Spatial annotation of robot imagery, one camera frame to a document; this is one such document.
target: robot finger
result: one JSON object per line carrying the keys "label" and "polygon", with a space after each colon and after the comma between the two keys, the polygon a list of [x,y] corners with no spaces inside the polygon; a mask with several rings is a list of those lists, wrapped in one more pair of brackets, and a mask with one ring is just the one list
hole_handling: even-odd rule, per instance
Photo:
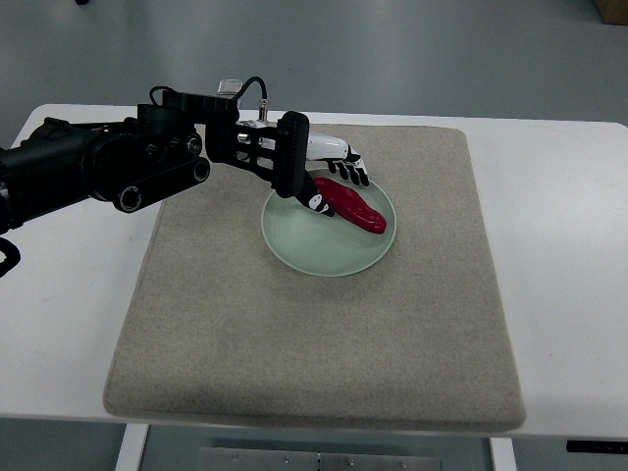
{"label": "robot finger", "polygon": [[305,172],[305,175],[303,176],[303,189],[301,190],[301,193],[296,196],[296,199],[303,206],[314,210],[317,213],[330,217],[336,214],[327,201],[323,199],[323,196],[319,193],[312,177],[307,172]]}
{"label": "robot finger", "polygon": [[369,176],[366,175],[366,172],[364,172],[364,169],[357,169],[357,174],[360,176],[360,182],[364,186],[368,186],[369,185]]}
{"label": "robot finger", "polygon": [[346,170],[346,167],[344,166],[344,164],[342,162],[337,162],[336,165],[338,166],[338,170],[340,171],[340,176],[344,180],[349,180],[349,173]]}
{"label": "robot finger", "polygon": [[351,175],[351,181],[353,182],[353,184],[355,184],[356,186],[360,185],[360,178],[355,171],[355,167],[353,167],[352,165],[349,165],[347,167],[349,170],[349,174]]}

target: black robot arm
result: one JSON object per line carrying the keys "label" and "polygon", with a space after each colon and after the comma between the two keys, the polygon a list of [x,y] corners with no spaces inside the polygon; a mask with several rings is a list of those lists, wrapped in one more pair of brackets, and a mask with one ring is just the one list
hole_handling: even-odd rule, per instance
{"label": "black robot arm", "polygon": [[[161,104],[157,89],[164,90]],[[117,123],[46,118],[19,147],[0,151],[0,235],[88,197],[131,213],[204,182],[210,162],[252,172],[303,204],[317,192],[305,171],[304,115],[287,112],[275,127],[256,128],[238,121],[236,99],[155,87],[151,100],[137,106],[137,118]],[[208,159],[195,125],[205,125]],[[0,243],[0,276],[17,264],[11,247]]]}

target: glass plate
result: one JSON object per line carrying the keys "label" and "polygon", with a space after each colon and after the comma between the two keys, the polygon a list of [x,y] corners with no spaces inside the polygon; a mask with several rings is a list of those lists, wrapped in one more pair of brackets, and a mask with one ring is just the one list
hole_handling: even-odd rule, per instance
{"label": "glass plate", "polygon": [[307,209],[274,191],[262,210],[262,233],[273,253],[299,272],[318,277],[343,277],[373,265],[391,247],[396,232],[393,204],[376,184],[358,187],[327,170],[310,172],[351,186],[387,221],[382,235],[368,233],[339,215],[333,218]]}

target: box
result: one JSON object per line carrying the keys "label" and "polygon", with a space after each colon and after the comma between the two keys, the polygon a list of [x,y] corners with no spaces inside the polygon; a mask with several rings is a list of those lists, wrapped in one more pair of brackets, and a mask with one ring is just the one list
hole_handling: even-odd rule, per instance
{"label": "box", "polygon": [[596,0],[602,22],[628,26],[628,0]]}

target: felt mat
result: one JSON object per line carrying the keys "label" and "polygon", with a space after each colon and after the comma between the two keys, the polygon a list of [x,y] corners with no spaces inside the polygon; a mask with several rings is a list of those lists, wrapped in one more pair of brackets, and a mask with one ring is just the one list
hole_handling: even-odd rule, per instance
{"label": "felt mat", "polygon": [[313,126],[346,139],[397,234],[369,269],[302,274],[266,245],[269,185],[213,165],[165,201],[105,408],[261,426],[502,431],[524,408],[464,133]]}

